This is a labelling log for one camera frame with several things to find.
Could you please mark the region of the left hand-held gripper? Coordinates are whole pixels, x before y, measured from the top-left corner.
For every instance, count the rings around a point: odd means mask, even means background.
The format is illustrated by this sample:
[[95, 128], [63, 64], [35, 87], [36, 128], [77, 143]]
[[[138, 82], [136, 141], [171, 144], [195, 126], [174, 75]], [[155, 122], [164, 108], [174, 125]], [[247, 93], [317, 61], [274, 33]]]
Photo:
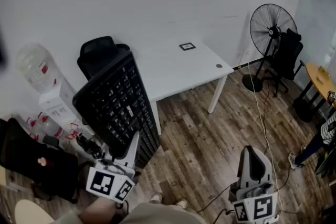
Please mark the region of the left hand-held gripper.
[[126, 154], [114, 161], [97, 161], [89, 168], [86, 191], [115, 202], [124, 202], [135, 186], [134, 163], [139, 151], [140, 133], [136, 131]]

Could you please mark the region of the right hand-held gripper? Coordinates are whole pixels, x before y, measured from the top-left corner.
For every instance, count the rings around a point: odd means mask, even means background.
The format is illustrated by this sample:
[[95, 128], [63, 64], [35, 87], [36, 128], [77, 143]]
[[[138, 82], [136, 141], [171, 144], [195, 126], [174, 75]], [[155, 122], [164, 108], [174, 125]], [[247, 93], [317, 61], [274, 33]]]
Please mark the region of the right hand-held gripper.
[[230, 202], [234, 206], [237, 223], [278, 221], [278, 195], [272, 183], [262, 184], [271, 180], [271, 168], [271, 162], [263, 152], [252, 146], [244, 147], [237, 173], [240, 188], [230, 190]]

